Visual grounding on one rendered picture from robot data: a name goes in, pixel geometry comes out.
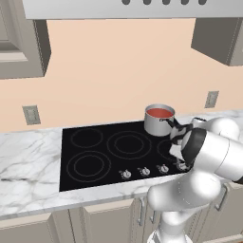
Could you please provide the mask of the beige base cupboard door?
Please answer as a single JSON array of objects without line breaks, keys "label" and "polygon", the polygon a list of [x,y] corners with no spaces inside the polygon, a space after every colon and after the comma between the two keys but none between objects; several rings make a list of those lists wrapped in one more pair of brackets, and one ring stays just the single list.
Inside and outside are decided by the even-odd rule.
[{"label": "beige base cupboard door", "polygon": [[87,243],[130,243],[134,199],[83,207]]},{"label": "beige base cupboard door", "polygon": [[223,184],[228,194],[221,211],[215,205],[222,198],[222,188],[219,196],[193,217],[189,236],[194,243],[243,243],[243,185]]},{"label": "beige base cupboard door", "polygon": [[0,221],[0,243],[55,243],[50,214]]},{"label": "beige base cupboard door", "polygon": [[137,239],[136,243],[147,243],[148,237],[150,234],[157,228],[159,225],[159,213],[157,212],[156,222],[152,224],[150,221],[150,216],[153,215],[154,210],[149,206],[147,198],[144,196],[145,209],[144,209],[144,219],[143,225],[140,226],[138,219],[140,217],[140,199],[138,199],[138,217],[136,220],[137,224]]}]

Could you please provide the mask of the red marinara sauce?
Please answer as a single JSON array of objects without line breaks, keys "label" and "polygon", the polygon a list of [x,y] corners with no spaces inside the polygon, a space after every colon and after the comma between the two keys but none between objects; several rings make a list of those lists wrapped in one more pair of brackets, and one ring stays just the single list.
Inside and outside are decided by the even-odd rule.
[{"label": "red marinara sauce", "polygon": [[170,118],[173,113],[163,108],[151,108],[147,110],[147,114],[155,118]]}]

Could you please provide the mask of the silver saucepan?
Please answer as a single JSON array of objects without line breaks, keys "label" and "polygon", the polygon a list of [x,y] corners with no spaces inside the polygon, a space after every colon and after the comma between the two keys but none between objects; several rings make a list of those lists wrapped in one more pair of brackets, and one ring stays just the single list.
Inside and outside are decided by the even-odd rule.
[{"label": "silver saucepan", "polygon": [[[173,116],[170,118],[155,118],[147,114],[147,110],[151,108],[163,108],[171,111]],[[175,110],[166,104],[154,103],[150,104],[145,108],[144,113],[144,130],[156,137],[168,136],[172,130],[171,126],[168,124],[168,121],[175,121]]]}]

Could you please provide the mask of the grey range hood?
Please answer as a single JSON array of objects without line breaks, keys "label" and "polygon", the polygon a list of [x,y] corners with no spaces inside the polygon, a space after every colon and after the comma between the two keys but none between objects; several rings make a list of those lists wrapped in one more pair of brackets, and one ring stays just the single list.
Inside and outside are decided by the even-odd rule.
[{"label": "grey range hood", "polygon": [[243,17],[243,0],[23,0],[27,19]]}]

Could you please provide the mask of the grey wall socket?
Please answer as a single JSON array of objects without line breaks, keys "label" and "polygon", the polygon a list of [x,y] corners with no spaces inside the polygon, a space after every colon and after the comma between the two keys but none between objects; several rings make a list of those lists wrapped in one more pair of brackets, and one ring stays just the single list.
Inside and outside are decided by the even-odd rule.
[{"label": "grey wall socket", "polygon": [[25,115],[27,125],[41,123],[38,107],[36,105],[23,106],[23,112]]},{"label": "grey wall socket", "polygon": [[217,97],[218,97],[219,92],[218,91],[209,91],[205,103],[205,108],[214,108]]}]

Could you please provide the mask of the beige wall cupboard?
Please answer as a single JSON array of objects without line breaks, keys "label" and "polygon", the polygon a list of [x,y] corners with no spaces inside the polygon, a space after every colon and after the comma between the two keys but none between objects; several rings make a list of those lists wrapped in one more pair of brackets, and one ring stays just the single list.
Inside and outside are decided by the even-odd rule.
[{"label": "beige wall cupboard", "polygon": [[243,18],[196,18],[191,48],[223,65],[243,66]]},{"label": "beige wall cupboard", "polygon": [[44,77],[51,47],[46,20],[28,20],[22,0],[0,0],[0,80]]}]

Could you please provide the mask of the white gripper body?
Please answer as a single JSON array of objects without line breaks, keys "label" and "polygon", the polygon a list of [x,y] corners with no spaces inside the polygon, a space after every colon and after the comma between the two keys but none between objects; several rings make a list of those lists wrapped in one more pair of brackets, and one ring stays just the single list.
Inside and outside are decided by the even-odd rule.
[{"label": "white gripper body", "polygon": [[179,124],[177,121],[168,121],[168,124],[172,128],[170,132],[170,142],[172,143],[172,145],[169,153],[177,160],[184,162],[184,159],[180,152],[181,144],[185,134],[193,129],[193,125],[191,123]]}]

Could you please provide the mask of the black glass hob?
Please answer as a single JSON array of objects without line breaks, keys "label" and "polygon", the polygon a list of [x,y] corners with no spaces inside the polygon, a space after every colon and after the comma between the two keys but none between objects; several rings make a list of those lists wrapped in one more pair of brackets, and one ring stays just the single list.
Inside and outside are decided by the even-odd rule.
[{"label": "black glass hob", "polygon": [[[154,137],[145,132],[143,121],[66,128],[62,132],[59,190],[187,173],[190,167],[170,155],[171,145],[169,137]],[[180,171],[178,162],[187,169]],[[169,168],[167,174],[157,168],[162,164]],[[150,170],[149,176],[140,174],[139,168],[144,167]],[[120,171],[125,170],[131,178],[122,178]]]}]

